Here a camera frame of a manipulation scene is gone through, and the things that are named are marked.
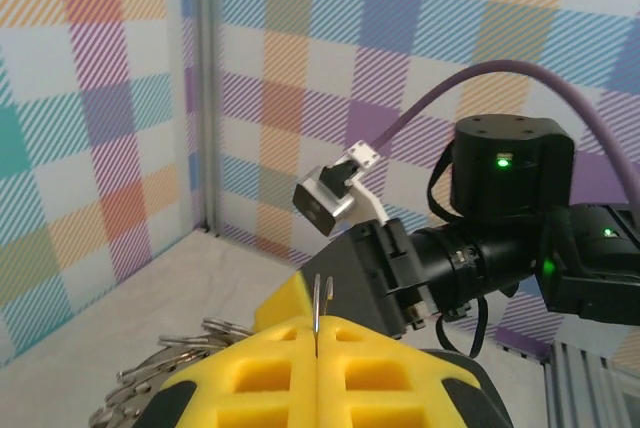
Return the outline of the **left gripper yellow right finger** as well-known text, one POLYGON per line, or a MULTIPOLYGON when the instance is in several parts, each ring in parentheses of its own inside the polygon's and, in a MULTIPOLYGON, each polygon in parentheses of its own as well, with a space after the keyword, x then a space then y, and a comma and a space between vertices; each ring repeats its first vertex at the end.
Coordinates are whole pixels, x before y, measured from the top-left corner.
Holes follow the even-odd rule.
POLYGON ((324 316, 318 334, 320 427, 511 427, 487 372, 448 350, 421 350, 324 316))

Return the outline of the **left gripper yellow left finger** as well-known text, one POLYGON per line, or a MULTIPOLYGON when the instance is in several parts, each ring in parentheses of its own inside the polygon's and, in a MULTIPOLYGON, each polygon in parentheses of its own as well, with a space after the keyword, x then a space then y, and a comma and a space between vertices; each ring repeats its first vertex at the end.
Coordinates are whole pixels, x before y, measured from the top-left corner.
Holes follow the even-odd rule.
POLYGON ((309 320, 252 335, 163 383, 144 427, 317 427, 317 366, 309 320))

